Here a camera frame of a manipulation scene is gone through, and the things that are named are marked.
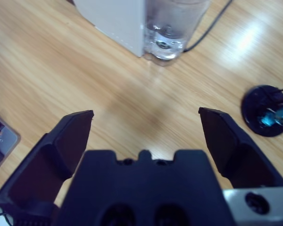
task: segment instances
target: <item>water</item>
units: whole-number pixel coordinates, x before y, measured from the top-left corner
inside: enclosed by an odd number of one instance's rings
[[[182,35],[173,31],[169,25],[162,29],[149,25],[145,31],[145,51],[163,60],[178,57],[183,52],[185,44],[186,40]]]

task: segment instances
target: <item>wooden table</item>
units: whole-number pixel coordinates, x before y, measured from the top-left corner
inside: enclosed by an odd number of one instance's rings
[[[213,1],[191,43],[225,3]],[[283,0],[236,0],[168,67],[135,57],[66,0],[0,0],[0,116],[21,135],[0,167],[0,187],[64,115],[87,109],[95,113],[87,149],[112,149],[119,159],[141,149],[165,159],[180,148],[208,153],[198,108],[228,112],[283,175],[283,135],[258,136],[241,118],[243,94],[259,84],[283,88]]]

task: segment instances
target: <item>black circular base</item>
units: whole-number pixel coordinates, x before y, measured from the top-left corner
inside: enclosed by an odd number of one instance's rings
[[[241,113],[245,123],[255,133],[265,137],[275,137],[283,133],[283,126],[274,124],[267,127],[259,121],[259,118],[266,112],[266,106],[273,103],[268,94],[278,91],[279,89],[273,86],[261,85],[255,86],[250,89],[243,97],[241,104]],[[283,99],[283,93],[278,92],[270,94],[274,100]],[[276,111],[277,108],[274,105],[269,107]]]

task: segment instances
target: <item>blue object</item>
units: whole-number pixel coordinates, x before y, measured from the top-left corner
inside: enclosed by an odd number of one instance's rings
[[[260,119],[261,123],[267,127],[273,126],[275,123],[283,126],[283,107],[276,112],[268,109],[265,116]]]

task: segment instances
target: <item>clear glass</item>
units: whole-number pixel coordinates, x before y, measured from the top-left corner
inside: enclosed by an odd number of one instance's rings
[[[207,11],[210,0],[148,0],[145,53],[177,58]]]

